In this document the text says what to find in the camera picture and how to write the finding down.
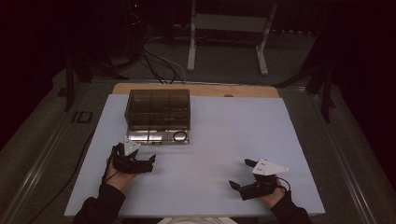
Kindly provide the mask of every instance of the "gray floor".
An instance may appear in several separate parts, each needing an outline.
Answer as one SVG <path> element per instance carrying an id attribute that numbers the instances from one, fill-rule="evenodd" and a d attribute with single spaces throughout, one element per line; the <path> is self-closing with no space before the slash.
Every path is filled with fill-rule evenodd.
<path id="1" fill-rule="evenodd" d="M 195 70 L 185 71 L 185 80 L 276 84 L 298 72 L 314 39 L 309 35 L 271 34 L 264 51 L 270 72 L 268 77 L 259 74 L 254 44 L 216 46 L 200 43 Z M 176 38 L 166 41 L 166 44 L 157 39 L 148 42 L 147 48 L 186 69 L 189 49 L 186 38 Z M 153 80 L 143 63 L 137 63 L 122 74 L 132 81 Z M 169 70 L 156 67 L 160 74 L 171 78 Z M 175 66 L 175 69 L 183 74 L 179 67 Z M 1 151 L 0 214 L 4 223 L 27 223 L 73 174 L 80 152 L 84 151 L 84 145 L 87 141 L 89 143 L 89 136 L 95 130 L 106 98 L 118 82 L 98 71 L 95 74 L 92 83 L 78 85 L 78 100 L 71 112 L 65 113 L 65 99 L 57 96 L 60 88 L 64 87 L 64 71 L 60 73 L 54 79 L 53 90 Z M 335 108 L 331 109 L 332 123 L 326 124 L 318 114 L 319 96 L 304 93 L 306 81 L 301 80 L 279 90 L 279 94 L 290 112 L 326 210 L 326 214 L 312 217 L 312 220 L 314 223 L 396 223 L 395 191 L 339 90 L 336 86 L 332 88 Z M 92 121 L 72 122 L 75 111 L 92 112 Z M 40 157 L 48 157 L 48 162 L 35 163 Z M 64 217 L 64 209 L 76 178 L 75 175 L 67 188 L 35 219 L 35 223 L 71 222 L 70 217 Z M 273 217 L 260 217 L 258 222 L 271 219 Z M 240 220 L 240 223 L 253 222 L 251 219 Z"/>

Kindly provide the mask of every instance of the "black sleeve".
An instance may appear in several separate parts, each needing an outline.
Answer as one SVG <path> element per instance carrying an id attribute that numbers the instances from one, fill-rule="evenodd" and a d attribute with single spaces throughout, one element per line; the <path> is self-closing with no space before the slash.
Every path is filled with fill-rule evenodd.
<path id="1" fill-rule="evenodd" d="M 125 200 L 125 195 L 108 184 L 99 187 L 98 198 L 85 200 L 76 214 L 74 224 L 109 224 L 114 222 Z"/>
<path id="2" fill-rule="evenodd" d="M 286 191 L 285 196 L 271 208 L 271 211 L 279 224 L 312 224 L 305 209 L 297 207 L 291 201 L 291 191 Z"/>

